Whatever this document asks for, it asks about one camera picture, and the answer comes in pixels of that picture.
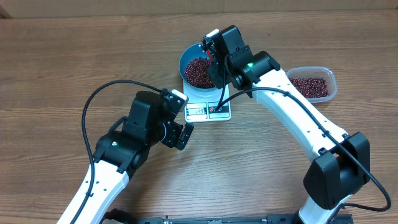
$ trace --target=plastic container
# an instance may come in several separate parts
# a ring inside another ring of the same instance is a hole
[[[201,48],[201,43],[194,44],[191,47],[189,47],[187,50],[185,50],[184,53],[181,55],[181,59],[180,59],[180,75],[181,75],[182,79],[184,80],[184,82],[192,90],[199,91],[199,92],[215,91],[215,90],[217,90],[216,87],[207,88],[207,89],[198,88],[198,87],[195,87],[195,86],[189,84],[187,82],[187,80],[185,79],[184,72],[185,72],[187,65],[191,62],[191,60],[200,58],[200,57],[209,59],[209,56],[207,56],[206,52]]]
[[[325,67],[299,67],[290,69],[286,73],[287,78],[324,78],[328,87],[329,95],[318,98],[307,98],[311,103],[326,102],[337,94],[336,78],[329,68]]]

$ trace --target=pile of beans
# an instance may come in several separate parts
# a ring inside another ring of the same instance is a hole
[[[318,98],[329,95],[324,78],[291,78],[290,81],[306,98]]]
[[[213,88],[214,83],[207,74],[207,68],[212,64],[210,59],[195,58],[190,61],[184,71],[186,81],[198,88]]]

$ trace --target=wall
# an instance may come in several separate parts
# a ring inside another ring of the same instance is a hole
[[[398,0],[0,0],[13,18],[395,9]]]

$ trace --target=wooden table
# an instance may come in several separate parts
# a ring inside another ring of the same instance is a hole
[[[398,222],[398,11],[268,12],[0,21],[0,222],[55,223],[88,168],[80,116],[88,96],[116,79],[182,90],[181,53],[237,25],[253,52],[284,68],[329,67],[338,93],[316,107],[371,142],[371,171],[392,197],[386,213],[349,208],[356,223]],[[92,147],[136,91],[112,86],[87,114]],[[233,118],[195,125],[184,151],[161,144],[114,201],[136,217],[242,217],[294,213],[310,165],[261,105],[241,96]],[[178,116],[183,122],[183,115]],[[382,207],[367,184],[350,202]]]

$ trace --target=container of beans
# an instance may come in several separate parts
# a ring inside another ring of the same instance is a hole
[[[212,61],[202,50],[201,43],[189,47],[180,59],[180,74],[185,84],[194,91],[216,91],[217,88],[207,74],[207,68],[211,64]]]
[[[311,103],[329,101],[337,94],[336,78],[329,68],[293,68],[286,75],[293,86]]]

